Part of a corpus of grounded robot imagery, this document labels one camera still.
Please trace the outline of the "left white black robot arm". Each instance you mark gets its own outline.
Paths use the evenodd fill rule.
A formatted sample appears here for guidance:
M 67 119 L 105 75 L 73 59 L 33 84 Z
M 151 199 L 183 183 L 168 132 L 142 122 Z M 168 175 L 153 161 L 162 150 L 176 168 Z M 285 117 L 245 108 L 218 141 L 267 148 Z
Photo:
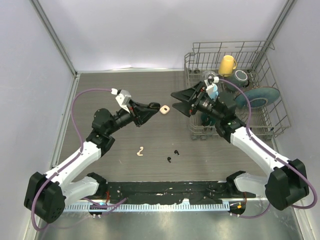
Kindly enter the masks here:
M 128 109 L 112 114 L 106 108 L 94 113 L 92 131 L 65 161 L 46 173 L 34 173 L 27 186 L 24 206 L 31 211 L 31 220 L 41 218 L 48 224 L 55 222 L 66 206 L 85 197 L 102 199 L 107 192 L 107 180 L 91 172 L 83 179 L 74 179 L 89 165 L 103 157 L 115 142 L 112 134 L 130 123 L 145 124 L 159 112 L 157 102 L 142 104 L 130 100 Z

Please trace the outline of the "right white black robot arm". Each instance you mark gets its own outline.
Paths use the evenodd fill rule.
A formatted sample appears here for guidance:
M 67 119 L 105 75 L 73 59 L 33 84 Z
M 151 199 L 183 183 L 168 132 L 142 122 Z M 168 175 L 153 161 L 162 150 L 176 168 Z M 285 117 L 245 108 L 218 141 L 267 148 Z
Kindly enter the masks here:
M 197 112 L 216 120 L 218 135 L 247 154 L 265 173 L 264 177 L 238 171 L 227 177 L 226 193 L 233 198 L 247 192 L 268 199 L 277 210 L 293 206 L 308 196 L 310 186 L 306 167 L 299 159 L 290 160 L 254 135 L 236 115 L 237 104 L 229 92 L 212 99 L 204 82 L 171 93 L 179 102 L 172 106 L 187 117 Z

